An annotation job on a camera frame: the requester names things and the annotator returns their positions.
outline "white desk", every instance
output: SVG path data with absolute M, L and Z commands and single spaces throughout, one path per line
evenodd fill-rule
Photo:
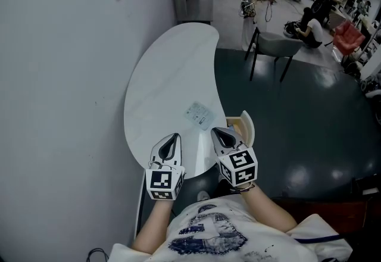
M 127 88 L 124 132 L 143 168 L 148 168 L 152 147 L 172 133 L 181 136 L 186 179 L 216 163 L 210 130 L 226 127 L 214 80 L 218 38 L 209 25 L 181 24 L 160 36 L 140 59 Z M 183 116 L 194 101 L 216 115 L 205 131 Z

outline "chair leg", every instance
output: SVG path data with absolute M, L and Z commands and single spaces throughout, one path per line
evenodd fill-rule
M 252 38 L 251 38 L 251 41 L 250 41 L 249 48 L 248 48 L 248 50 L 246 51 L 245 61 L 246 61 L 246 60 L 248 59 L 248 57 L 249 57 L 250 50 L 251 50 L 252 45 L 253 45 L 253 43 L 254 43 L 254 41 L 255 41 L 255 36 L 257 35 L 257 33 L 258 33 L 258 29 L 255 28 L 255 30 L 254 30 L 254 34 L 252 35 Z
M 288 59 L 288 61 L 287 61 L 287 65 L 286 65 L 286 67 L 285 67 L 285 70 L 283 71 L 283 74 L 282 74 L 282 76 L 280 77 L 280 82 L 282 82 L 283 79 L 285 78 L 285 75 L 286 75 L 286 73 L 287 73 L 288 67 L 290 66 L 291 61 L 292 61 L 292 57 L 293 57 L 293 56 L 289 57 L 289 59 Z
M 258 45 L 255 47 L 254 59 L 252 60 L 252 67 L 251 67 L 251 73 L 250 73 L 250 81 L 252 80 L 252 77 L 254 75 L 254 68 L 255 68 L 255 62 L 257 60 L 257 55 L 258 55 Z

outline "floor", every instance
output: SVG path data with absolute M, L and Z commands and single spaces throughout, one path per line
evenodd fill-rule
M 246 110 L 255 126 L 254 151 L 258 185 L 269 197 L 341 200 L 350 196 L 350 181 L 380 172 L 381 131 L 358 83 L 342 72 L 332 49 L 306 49 L 294 56 L 282 83 L 286 64 L 281 58 L 259 55 L 253 81 L 252 57 L 241 50 L 240 0 L 214 0 L 212 25 L 220 33 L 215 55 L 215 77 L 227 116 Z M 278 0 L 268 30 L 283 32 L 297 20 L 304 5 Z M 323 43 L 332 40 L 324 32 Z M 218 170 L 186 180 L 173 207 L 173 216 L 196 202 L 197 193 L 213 193 Z M 146 193 L 140 224 L 153 207 Z

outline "red armchair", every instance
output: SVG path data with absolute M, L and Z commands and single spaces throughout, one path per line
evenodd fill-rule
M 365 36 L 347 20 L 338 26 L 335 30 L 333 44 L 343 54 L 343 60 L 346 55 L 350 55 L 354 50 L 361 45 Z

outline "gray wall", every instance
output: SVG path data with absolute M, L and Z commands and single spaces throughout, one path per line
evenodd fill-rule
M 124 96 L 174 24 L 172 0 L 0 0 L 6 262 L 85 261 L 131 241 L 143 170 L 124 137 Z

